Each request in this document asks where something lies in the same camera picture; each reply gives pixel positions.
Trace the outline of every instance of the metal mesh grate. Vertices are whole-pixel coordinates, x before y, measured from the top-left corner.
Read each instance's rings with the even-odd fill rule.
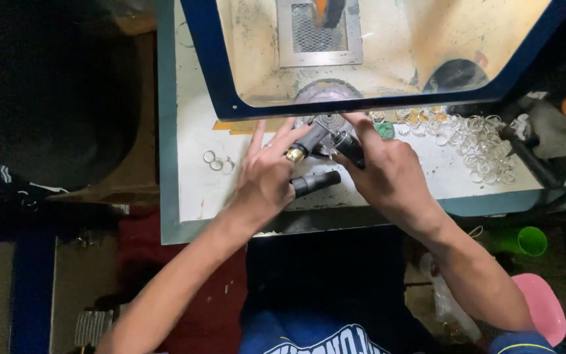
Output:
[[[340,19],[336,28],[316,28],[312,4],[292,5],[294,53],[343,52],[349,50],[347,24]]]

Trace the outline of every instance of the workbench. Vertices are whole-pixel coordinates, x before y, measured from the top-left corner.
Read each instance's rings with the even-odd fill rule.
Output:
[[[161,242],[191,242],[224,207],[231,195],[251,135],[213,130],[217,117],[193,48],[180,3],[157,3],[159,78],[159,165]],[[263,144],[273,135],[266,133]],[[449,212],[461,216],[521,212],[539,201],[542,187],[516,161],[516,183],[473,183],[455,149],[437,146],[431,137],[401,139],[418,153],[429,190]],[[203,161],[212,150],[231,171],[213,171]],[[261,235],[315,232],[387,224],[359,195],[348,173],[332,161],[310,157],[293,177],[337,170],[342,183],[295,200]]]

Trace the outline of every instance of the pile of silver rings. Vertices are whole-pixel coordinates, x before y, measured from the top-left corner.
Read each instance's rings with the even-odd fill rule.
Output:
[[[205,163],[208,163],[209,168],[213,171],[222,171],[222,169],[224,169],[225,173],[230,173],[235,168],[235,163],[230,157],[227,156],[224,161],[215,156],[215,152],[213,150],[205,151],[204,155],[202,155],[202,159]]]
[[[471,170],[471,181],[489,185],[516,182],[515,160],[507,157],[509,142],[499,138],[499,130],[504,126],[499,116],[464,118],[447,114],[446,107],[441,106],[398,109],[394,114],[398,134],[430,135],[436,145],[455,148]]]

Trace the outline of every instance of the white work surface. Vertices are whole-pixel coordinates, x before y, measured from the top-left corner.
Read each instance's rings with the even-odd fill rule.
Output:
[[[216,123],[216,113],[211,104],[198,57],[192,48],[191,36],[182,8],[176,6],[176,73],[177,73],[177,142],[179,176],[180,221],[211,219],[224,207],[233,191],[251,135],[230,135],[228,130],[211,130]],[[272,136],[267,133],[265,144]],[[429,190],[436,199],[490,195],[510,191],[542,188],[523,163],[516,160],[516,183],[476,184],[469,180],[470,171],[462,163],[455,149],[437,146],[431,137],[416,137],[412,134],[401,137],[418,153],[427,179]],[[213,171],[203,161],[202,155],[212,150],[216,156],[226,160],[230,157],[236,164],[231,173]],[[294,177],[310,173],[322,173],[337,169],[342,183],[295,200],[288,210],[316,208],[355,207],[367,205],[356,192],[349,174],[332,161],[309,158],[300,163]]]

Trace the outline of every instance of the green cloth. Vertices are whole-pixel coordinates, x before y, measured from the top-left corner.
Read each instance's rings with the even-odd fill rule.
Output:
[[[375,124],[375,130],[384,139],[394,139],[394,125],[390,122]]]

